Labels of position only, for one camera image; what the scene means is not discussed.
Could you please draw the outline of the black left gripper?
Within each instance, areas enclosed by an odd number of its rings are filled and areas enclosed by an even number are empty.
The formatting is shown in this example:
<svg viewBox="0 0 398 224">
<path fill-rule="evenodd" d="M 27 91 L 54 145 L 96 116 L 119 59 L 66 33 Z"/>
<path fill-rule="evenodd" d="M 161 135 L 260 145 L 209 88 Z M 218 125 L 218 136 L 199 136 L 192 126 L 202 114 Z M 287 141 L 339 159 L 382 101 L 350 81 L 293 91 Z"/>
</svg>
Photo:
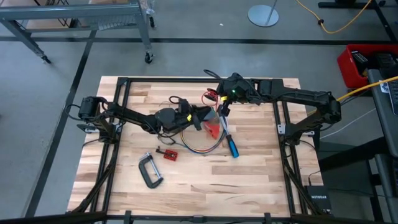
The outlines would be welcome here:
<svg viewBox="0 0 398 224">
<path fill-rule="evenodd" d="M 177 113 L 175 124 L 181 130 L 194 126 L 197 131 L 201 131 L 200 120 L 210 120 L 211 111 L 212 107 L 209 106 L 195 106 L 188 113 Z"/>
</svg>

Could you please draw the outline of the large red storage bin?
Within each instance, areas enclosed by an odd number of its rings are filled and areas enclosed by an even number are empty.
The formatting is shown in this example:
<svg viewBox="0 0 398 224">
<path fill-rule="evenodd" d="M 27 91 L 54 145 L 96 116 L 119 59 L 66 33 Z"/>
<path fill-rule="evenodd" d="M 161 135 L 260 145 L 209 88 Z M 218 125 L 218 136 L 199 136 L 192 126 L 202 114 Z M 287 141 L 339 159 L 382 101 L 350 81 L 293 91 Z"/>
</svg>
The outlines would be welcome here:
<svg viewBox="0 0 398 224">
<path fill-rule="evenodd" d="M 358 52 L 369 62 L 359 63 L 354 59 L 353 52 Z M 366 68 L 376 69 L 374 54 L 392 53 L 398 56 L 398 44 L 349 44 L 338 56 L 337 62 L 347 88 L 357 89 L 369 84 L 368 78 L 363 76 Z"/>
</svg>

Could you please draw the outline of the red plastic printed holder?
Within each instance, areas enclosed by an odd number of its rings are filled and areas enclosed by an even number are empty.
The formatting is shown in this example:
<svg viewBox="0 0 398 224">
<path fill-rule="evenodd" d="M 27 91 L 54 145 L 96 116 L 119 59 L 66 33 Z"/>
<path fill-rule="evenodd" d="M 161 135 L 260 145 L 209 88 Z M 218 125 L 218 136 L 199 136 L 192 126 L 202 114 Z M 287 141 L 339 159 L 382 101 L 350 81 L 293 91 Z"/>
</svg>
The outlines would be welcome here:
<svg viewBox="0 0 398 224">
<path fill-rule="evenodd" d="M 221 136 L 221 124 L 218 120 L 205 121 L 205 131 L 214 139 L 217 140 Z"/>
</svg>

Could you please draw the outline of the grey metal cart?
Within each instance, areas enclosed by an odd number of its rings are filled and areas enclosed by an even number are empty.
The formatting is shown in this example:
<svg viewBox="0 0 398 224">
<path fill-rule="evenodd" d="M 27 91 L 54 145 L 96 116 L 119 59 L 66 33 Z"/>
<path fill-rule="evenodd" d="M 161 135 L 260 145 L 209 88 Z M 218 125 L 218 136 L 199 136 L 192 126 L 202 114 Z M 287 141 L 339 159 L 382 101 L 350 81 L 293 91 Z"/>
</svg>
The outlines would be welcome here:
<svg viewBox="0 0 398 224">
<path fill-rule="evenodd" d="M 144 61 L 154 54 L 149 28 L 154 28 L 151 6 L 145 0 L 0 0 L 0 24 L 44 63 L 51 61 L 32 38 L 34 32 L 137 29 L 144 44 Z"/>
</svg>

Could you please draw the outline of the round silver stand base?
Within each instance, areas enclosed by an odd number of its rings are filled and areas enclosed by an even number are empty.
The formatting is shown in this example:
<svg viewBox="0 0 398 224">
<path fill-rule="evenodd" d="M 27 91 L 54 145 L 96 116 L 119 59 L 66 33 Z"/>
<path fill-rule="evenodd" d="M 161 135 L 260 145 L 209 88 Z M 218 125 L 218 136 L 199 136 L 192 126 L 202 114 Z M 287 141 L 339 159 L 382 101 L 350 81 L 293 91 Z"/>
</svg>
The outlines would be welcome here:
<svg viewBox="0 0 398 224">
<path fill-rule="evenodd" d="M 251 23 L 259 27 L 271 27 L 278 23 L 279 13 L 275 7 L 278 0 L 274 0 L 271 6 L 255 5 L 248 10 L 248 19 Z"/>
</svg>

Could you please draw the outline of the black Netgear network switch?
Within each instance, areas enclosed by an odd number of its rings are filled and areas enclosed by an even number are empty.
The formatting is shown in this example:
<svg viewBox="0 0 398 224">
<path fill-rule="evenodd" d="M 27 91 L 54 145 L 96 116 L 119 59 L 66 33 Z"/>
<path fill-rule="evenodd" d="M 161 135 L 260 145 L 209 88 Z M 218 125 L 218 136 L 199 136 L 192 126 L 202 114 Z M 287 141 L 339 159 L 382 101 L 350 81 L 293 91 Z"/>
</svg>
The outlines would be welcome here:
<svg viewBox="0 0 398 224">
<path fill-rule="evenodd" d="M 305 187 L 312 202 L 326 214 L 331 215 L 331 203 L 327 188 L 323 185 L 308 185 Z"/>
</svg>

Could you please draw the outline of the black power adapter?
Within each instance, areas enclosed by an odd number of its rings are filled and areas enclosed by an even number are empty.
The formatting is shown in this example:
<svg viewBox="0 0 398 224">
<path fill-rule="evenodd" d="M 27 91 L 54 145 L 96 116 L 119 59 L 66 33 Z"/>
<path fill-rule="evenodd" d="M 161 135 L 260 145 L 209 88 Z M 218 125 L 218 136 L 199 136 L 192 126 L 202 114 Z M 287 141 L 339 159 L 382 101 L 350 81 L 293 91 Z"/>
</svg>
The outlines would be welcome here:
<svg viewBox="0 0 398 224">
<path fill-rule="evenodd" d="M 368 64 L 369 64 L 369 60 L 360 52 L 358 51 L 352 51 L 351 55 L 354 59 L 354 63 L 356 65 L 356 68 L 358 69 L 358 73 L 363 76 L 366 77 L 366 75 L 364 74 L 364 72 L 366 71 L 366 69 L 368 68 Z"/>
</svg>

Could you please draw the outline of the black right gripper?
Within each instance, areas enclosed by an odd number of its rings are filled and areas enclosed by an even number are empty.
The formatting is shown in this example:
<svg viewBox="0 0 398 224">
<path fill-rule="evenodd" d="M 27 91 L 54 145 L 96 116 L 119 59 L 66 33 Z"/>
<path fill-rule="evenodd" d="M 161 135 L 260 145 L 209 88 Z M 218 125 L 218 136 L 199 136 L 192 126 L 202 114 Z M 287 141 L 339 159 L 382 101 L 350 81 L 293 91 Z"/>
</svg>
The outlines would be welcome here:
<svg viewBox="0 0 398 224">
<path fill-rule="evenodd" d="M 254 84 L 245 80 L 240 74 L 232 73 L 228 78 L 222 78 L 216 88 L 218 98 L 222 100 L 222 106 L 218 110 L 222 116 L 228 116 L 232 103 L 251 103 L 260 105 L 260 96 Z"/>
</svg>

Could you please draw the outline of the black C-clamp silver screw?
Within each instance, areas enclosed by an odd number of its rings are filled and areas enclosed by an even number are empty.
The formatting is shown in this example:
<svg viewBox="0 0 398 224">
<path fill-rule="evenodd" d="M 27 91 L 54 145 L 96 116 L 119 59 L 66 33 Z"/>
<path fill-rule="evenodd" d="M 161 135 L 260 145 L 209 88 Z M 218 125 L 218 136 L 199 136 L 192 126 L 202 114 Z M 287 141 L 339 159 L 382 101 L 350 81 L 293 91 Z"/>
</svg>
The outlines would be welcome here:
<svg viewBox="0 0 398 224">
<path fill-rule="evenodd" d="M 150 163 L 155 175 L 157 176 L 157 180 L 155 182 L 151 181 L 150 175 L 146 169 L 146 164 Z M 155 165 L 154 159 L 152 157 L 152 154 L 150 152 L 146 152 L 140 159 L 139 159 L 139 171 L 141 173 L 142 178 L 144 179 L 144 182 L 146 183 L 146 186 L 150 189 L 155 189 L 157 188 L 164 180 L 164 178 L 160 175 L 160 172 Z"/>
</svg>

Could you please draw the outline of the black aluminium table frame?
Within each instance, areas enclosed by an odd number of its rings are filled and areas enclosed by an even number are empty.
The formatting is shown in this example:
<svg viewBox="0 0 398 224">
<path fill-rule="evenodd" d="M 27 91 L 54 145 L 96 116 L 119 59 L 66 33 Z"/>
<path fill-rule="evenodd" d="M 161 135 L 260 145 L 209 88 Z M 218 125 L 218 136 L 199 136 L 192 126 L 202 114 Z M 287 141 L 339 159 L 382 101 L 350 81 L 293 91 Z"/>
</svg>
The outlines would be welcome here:
<svg viewBox="0 0 398 224">
<path fill-rule="evenodd" d="M 164 107 L 172 95 L 186 98 L 188 102 L 202 105 L 201 95 L 206 88 L 215 89 L 217 83 L 199 78 L 149 78 L 130 77 L 129 93 L 122 85 L 118 103 L 127 100 L 126 107 L 149 114 Z M 233 158 L 226 140 L 208 154 L 196 154 L 182 146 L 166 146 L 155 135 L 144 132 L 139 126 L 126 123 L 122 128 L 116 169 L 110 191 L 106 180 L 99 190 L 97 206 L 108 209 L 108 215 L 124 215 L 130 210 L 136 216 L 177 217 L 232 217 L 272 218 L 290 217 L 290 211 L 302 213 L 308 206 L 290 181 L 287 195 L 282 156 L 278 143 L 275 114 L 284 123 L 282 103 L 234 103 L 229 106 L 228 129 L 238 147 L 239 157 Z M 178 152 L 176 161 L 163 159 L 155 152 Z M 82 149 L 78 170 L 69 199 L 68 211 L 77 208 L 94 186 L 100 165 L 103 144 L 91 143 Z M 139 158 L 151 152 L 155 165 L 164 181 L 155 189 L 146 186 L 139 172 Z"/>
</svg>

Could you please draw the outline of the black electronic device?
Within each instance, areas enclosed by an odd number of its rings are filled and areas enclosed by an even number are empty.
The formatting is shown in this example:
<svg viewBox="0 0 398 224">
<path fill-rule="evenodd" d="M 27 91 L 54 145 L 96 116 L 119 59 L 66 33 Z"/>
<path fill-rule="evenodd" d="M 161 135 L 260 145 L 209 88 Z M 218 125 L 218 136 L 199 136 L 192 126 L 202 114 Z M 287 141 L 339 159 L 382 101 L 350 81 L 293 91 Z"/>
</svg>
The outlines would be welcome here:
<svg viewBox="0 0 398 224">
<path fill-rule="evenodd" d="M 375 59 L 383 79 L 398 76 L 398 57 L 389 52 L 378 52 Z"/>
</svg>

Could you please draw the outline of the black stand base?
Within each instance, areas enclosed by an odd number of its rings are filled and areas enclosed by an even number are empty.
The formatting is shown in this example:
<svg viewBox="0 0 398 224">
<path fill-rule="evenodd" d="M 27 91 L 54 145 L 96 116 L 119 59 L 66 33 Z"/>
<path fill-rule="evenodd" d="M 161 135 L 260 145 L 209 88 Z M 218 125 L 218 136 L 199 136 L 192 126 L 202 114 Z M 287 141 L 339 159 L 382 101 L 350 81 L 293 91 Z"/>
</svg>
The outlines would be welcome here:
<svg viewBox="0 0 398 224">
<path fill-rule="evenodd" d="M 317 19 L 318 25 L 322 28 L 322 30 L 330 35 L 338 34 L 346 30 L 349 26 L 354 24 L 359 17 L 363 14 L 365 10 L 375 11 L 377 14 L 377 18 L 380 20 L 384 30 L 392 42 L 398 42 L 398 36 L 396 36 L 392 28 L 390 27 L 385 15 L 383 14 L 381 8 L 386 7 L 386 2 L 388 0 L 366 0 L 365 2 L 358 2 L 358 0 L 332 0 L 332 1 L 321 1 L 317 4 L 320 9 L 358 9 L 359 12 L 352 17 L 345 25 L 338 28 L 337 30 L 328 30 L 325 27 L 325 20 L 322 19 L 318 14 L 313 12 L 312 14 Z"/>
</svg>

